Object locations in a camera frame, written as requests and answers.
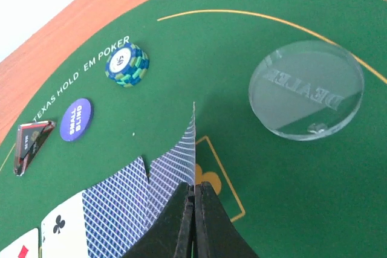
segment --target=gold line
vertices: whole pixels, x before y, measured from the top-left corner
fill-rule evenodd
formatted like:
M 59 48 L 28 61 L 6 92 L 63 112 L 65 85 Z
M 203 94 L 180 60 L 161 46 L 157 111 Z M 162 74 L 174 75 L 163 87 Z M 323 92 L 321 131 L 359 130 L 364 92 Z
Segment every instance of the gold line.
M 221 12 L 221 13 L 237 13 L 237 14 L 241 14 L 241 15 L 252 15 L 252 16 L 258 16 L 260 18 L 266 18 L 266 19 L 270 19 L 272 21 L 277 21 L 277 22 L 281 22 L 283 24 L 287 24 L 287 25 L 290 25 L 291 27 L 294 27 L 294 28 L 297 28 L 299 30 L 302 30 L 308 34 L 311 34 L 312 36 L 315 36 L 321 40 L 324 40 L 330 44 L 333 44 L 333 45 L 337 45 L 339 46 L 337 43 L 333 42 L 332 40 L 330 39 L 327 39 L 325 36 L 322 36 L 321 34 L 318 34 L 312 30 L 309 30 L 305 27 L 302 27 L 298 24 L 295 24 L 294 22 L 290 22 L 290 21 L 286 21 L 285 19 L 281 19 L 281 18 L 276 18 L 274 16 L 270 16 L 270 15 L 264 15 L 262 13 L 256 13 L 256 12 L 250 12 L 250 11 L 243 11 L 243 10 L 232 10 L 232 9 L 203 9 L 203 10 L 192 10 L 192 11 L 186 11 L 186 12 L 181 12 L 181 13 L 176 13 L 175 15 L 169 15 L 169 16 L 165 16 L 163 18 L 159 18 L 157 19 L 157 21 L 164 21 L 166 19 L 170 19 L 170 18 L 176 18 L 178 16 L 183 16 L 183 15 L 192 15 L 194 13 L 208 13 L 208 12 Z M 368 71 L 370 71 L 371 73 L 373 73 L 376 77 L 378 77 L 383 83 L 387 84 L 387 78 L 384 77 L 382 74 L 380 74 L 378 71 L 376 71 L 373 67 L 371 67 L 369 64 L 367 64 L 366 62 L 364 62 L 362 59 L 360 59 L 359 57 L 355 56 L 354 54 L 352 54 L 354 56 L 354 58 L 360 63 L 362 64 Z
M 239 220 L 245 216 L 246 212 L 242 212 L 238 215 L 236 215 L 234 218 L 231 219 L 231 223 L 234 223 L 236 220 Z
M 16 143 L 13 144 L 13 146 L 12 146 L 11 150 L 9 151 L 7 157 L 5 158 L 5 160 L 3 161 L 3 163 L 1 164 L 1 166 L 0 166 L 0 172 L 1 172 L 2 168 L 4 167 L 5 163 L 7 162 L 8 157 L 10 157 L 12 150 L 15 148 L 15 145 L 16 145 Z
M 210 145 L 210 143 L 209 143 L 209 138 L 208 138 L 208 136 L 207 135 L 205 135 L 205 136 L 203 136 L 202 138 L 200 138 L 198 141 L 196 141 L 196 145 L 198 145 L 199 143 L 201 143 L 203 140 L 206 140 L 207 141 L 207 144 L 208 144 L 208 146 L 210 146 L 210 149 L 211 149 L 211 152 L 212 152 L 212 154 L 213 154 L 213 156 L 215 157 L 215 159 L 218 157 L 218 155 L 216 154 L 216 152 L 215 152 L 215 149 L 212 147 L 211 148 L 211 146 L 212 146 L 212 144 Z M 218 162 L 218 165 L 219 165 L 219 167 L 222 169 L 222 165 L 221 165 L 221 163 L 220 163 L 220 160 L 219 160 L 219 162 Z M 231 182 L 228 184 L 229 185 L 229 187 L 230 187 L 230 189 L 231 189 L 231 191 L 232 191 L 232 189 L 233 189 L 233 187 L 232 187 L 232 184 L 231 184 Z M 233 196 L 234 196 L 234 198 L 235 198 L 235 200 L 236 200 L 236 202 L 238 202 L 238 200 L 237 199 L 239 199 L 238 198 L 238 195 L 236 195 L 236 192 L 235 192 L 235 195 L 233 194 Z M 241 210 L 241 213 L 239 213 L 239 214 L 237 214 L 235 217 L 233 217 L 233 218 L 231 218 L 230 220 L 231 220 L 231 223 L 234 223 L 236 220 L 239 220 L 240 218 L 242 218 L 242 217 L 244 217 L 244 215 L 246 214 L 246 212 L 245 212 L 245 210 L 244 210 L 244 208 L 242 207 L 239 207 L 239 209 Z
M 196 141 L 196 145 L 198 145 L 199 143 L 201 143 L 203 140 L 206 139 L 206 136 L 203 136 L 202 138 L 200 138 L 198 141 Z
M 225 171 L 225 169 L 224 169 L 224 167 L 223 167 L 223 165 L 222 165 L 222 162 L 221 162 L 220 159 L 219 159 L 218 154 L 216 153 L 215 149 L 214 149 L 213 146 L 212 146 L 212 143 L 211 143 L 211 141 L 210 141 L 210 138 L 209 138 L 207 135 L 205 135 L 203 138 L 206 139 L 208 145 L 210 146 L 211 151 L 212 151 L 212 154 L 215 156 L 215 159 L 216 159 L 216 161 L 218 162 L 218 165 L 219 165 L 220 169 L 222 170 L 222 173 L 223 173 L 223 175 L 224 175 L 224 178 L 226 179 L 227 183 L 229 184 L 229 187 L 230 187 L 230 189 L 231 189 L 231 192 L 232 192 L 232 194 L 234 195 L 234 198 L 236 199 L 236 202 L 238 203 L 238 206 L 239 206 L 239 208 L 240 208 L 241 211 L 242 211 L 242 213 L 240 213 L 239 215 L 237 215 L 237 216 L 235 216 L 234 218 L 232 218 L 232 222 L 234 222 L 234 221 L 240 219 L 241 217 L 243 217 L 243 216 L 246 214 L 246 211 L 244 210 L 244 207 L 243 207 L 243 205 L 242 205 L 242 202 L 241 202 L 241 200 L 239 199 L 239 196 L 238 196 L 238 194 L 236 193 L 236 191 L 235 191 L 235 189 L 234 189 L 234 187 L 233 187 L 233 185 L 232 185 L 232 183 L 231 183 L 231 180 L 229 179 L 229 176 L 227 175 L 227 172 Z

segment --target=diamond symbol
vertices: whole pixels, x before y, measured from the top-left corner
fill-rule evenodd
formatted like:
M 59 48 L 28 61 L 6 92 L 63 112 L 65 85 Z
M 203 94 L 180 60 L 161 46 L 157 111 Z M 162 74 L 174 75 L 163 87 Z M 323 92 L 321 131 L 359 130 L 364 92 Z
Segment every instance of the diamond symbol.
M 20 250 L 20 253 L 18 255 L 18 258 L 25 258 L 27 253 L 28 253 L 28 249 L 23 245 L 23 247 Z

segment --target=green felt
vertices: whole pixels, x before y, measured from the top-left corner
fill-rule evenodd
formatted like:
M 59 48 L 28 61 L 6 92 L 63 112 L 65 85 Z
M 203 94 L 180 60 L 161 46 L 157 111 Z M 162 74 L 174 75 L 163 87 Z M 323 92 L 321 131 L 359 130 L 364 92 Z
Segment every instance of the green felt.
M 198 164 L 222 182 L 230 218 L 263 258 L 387 256 L 387 86 L 363 68 L 365 95 L 354 120 L 321 140 L 295 142 L 270 133 L 248 98 L 250 77 L 276 48 L 316 39 L 292 26 L 236 13 L 285 19 L 345 47 L 387 76 L 387 3 L 383 0 L 150 0 L 86 41 L 45 82 L 0 147 L 0 161 L 16 139 L 16 125 L 60 123 L 77 98 L 89 98 L 94 119 L 76 142 L 55 129 L 26 174 L 15 177 L 13 155 L 0 172 L 0 248 L 33 227 L 57 204 L 107 178 L 142 155 L 150 162 L 168 151 L 188 125 L 196 102 Z M 99 52 L 125 36 L 149 56 L 144 79 L 122 88 L 106 77 Z M 86 63 L 96 58 L 85 71 Z M 73 75 L 66 90 L 57 90 Z

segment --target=playing card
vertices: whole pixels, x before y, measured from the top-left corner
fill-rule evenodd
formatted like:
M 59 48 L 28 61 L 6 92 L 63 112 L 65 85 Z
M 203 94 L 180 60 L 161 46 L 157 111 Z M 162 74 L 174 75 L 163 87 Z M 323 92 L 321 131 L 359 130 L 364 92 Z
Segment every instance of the playing card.
M 88 257 L 83 192 L 58 205 L 42 221 L 42 257 Z
M 39 232 L 37 228 L 25 233 L 0 252 L 0 258 L 38 258 Z
M 183 137 L 167 153 L 151 163 L 147 229 L 157 220 L 181 182 L 195 184 L 195 109 Z
M 13 171 L 22 176 L 32 159 L 55 128 L 53 121 L 26 123 L 18 126 Z
M 122 257 L 145 233 L 147 200 L 148 177 L 141 157 L 85 190 L 89 257 Z

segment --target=blue poker chip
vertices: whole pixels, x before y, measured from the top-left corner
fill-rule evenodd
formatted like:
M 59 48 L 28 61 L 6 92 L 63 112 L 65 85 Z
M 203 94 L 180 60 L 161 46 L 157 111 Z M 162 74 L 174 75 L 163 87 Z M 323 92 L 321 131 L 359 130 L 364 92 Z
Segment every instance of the blue poker chip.
M 121 85 L 121 86 L 124 86 L 124 87 L 127 87 L 127 86 L 134 86 L 136 84 L 138 84 L 143 78 L 144 78 L 144 75 L 146 74 L 148 69 L 146 68 L 143 68 L 143 69 L 138 69 L 134 74 L 132 75 L 128 75 L 124 78 L 122 78 L 121 80 L 119 81 L 116 81 L 118 85 Z
M 141 69 L 149 69 L 149 59 L 148 60 L 142 60 L 141 64 L 140 64 L 140 68 Z
M 105 73 L 113 80 L 120 80 L 127 74 L 132 74 L 140 66 L 143 52 L 138 46 L 126 43 L 115 50 L 109 57 Z

